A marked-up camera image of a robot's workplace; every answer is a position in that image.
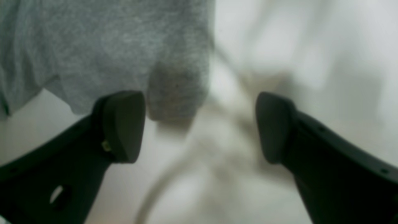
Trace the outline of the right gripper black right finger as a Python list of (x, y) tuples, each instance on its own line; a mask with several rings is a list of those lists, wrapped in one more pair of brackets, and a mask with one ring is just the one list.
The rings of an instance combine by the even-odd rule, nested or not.
[(273, 93), (258, 95), (256, 122), (263, 156), (293, 175), (312, 223), (397, 223), (396, 167)]

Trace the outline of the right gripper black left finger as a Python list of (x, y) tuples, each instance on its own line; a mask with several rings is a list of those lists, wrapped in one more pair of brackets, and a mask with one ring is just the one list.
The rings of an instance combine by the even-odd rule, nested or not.
[(1, 217), (12, 224), (83, 224), (112, 163), (137, 161), (145, 97), (100, 98), (91, 115), (1, 167)]

